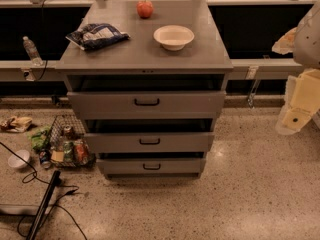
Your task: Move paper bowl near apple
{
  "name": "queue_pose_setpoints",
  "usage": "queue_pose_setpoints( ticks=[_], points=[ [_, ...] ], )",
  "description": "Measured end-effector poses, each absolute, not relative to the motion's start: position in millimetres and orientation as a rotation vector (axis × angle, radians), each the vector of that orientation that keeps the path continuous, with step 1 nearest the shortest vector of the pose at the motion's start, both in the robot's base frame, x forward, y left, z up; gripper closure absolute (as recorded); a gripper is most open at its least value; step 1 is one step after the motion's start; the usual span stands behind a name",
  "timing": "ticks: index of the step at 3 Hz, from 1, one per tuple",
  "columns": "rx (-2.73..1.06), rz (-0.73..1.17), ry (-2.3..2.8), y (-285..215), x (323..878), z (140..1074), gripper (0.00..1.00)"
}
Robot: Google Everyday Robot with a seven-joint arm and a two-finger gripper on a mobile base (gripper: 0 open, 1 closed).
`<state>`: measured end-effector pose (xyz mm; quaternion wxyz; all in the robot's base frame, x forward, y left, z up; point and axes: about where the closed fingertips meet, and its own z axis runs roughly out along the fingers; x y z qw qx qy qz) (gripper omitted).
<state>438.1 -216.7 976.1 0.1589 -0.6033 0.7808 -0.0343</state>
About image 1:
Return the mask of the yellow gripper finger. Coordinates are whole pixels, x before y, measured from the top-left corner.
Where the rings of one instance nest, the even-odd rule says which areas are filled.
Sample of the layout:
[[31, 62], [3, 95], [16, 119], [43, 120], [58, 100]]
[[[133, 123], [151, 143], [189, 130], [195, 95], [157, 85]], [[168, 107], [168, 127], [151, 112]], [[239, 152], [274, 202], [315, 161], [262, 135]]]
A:
[[286, 83], [282, 125], [298, 132], [319, 110], [320, 70], [307, 69], [298, 77], [289, 76]]
[[281, 55], [292, 53], [294, 51], [294, 39], [297, 28], [292, 28], [286, 32], [278, 41], [272, 46], [272, 51]]

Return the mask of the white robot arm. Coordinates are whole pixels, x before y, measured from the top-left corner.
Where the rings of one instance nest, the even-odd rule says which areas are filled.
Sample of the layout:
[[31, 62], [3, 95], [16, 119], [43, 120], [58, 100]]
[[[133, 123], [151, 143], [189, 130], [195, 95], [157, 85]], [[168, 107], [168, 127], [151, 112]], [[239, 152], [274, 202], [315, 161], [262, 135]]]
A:
[[299, 132], [320, 110], [320, 1], [272, 46], [278, 54], [293, 54], [304, 71], [289, 76], [275, 129], [281, 135]]

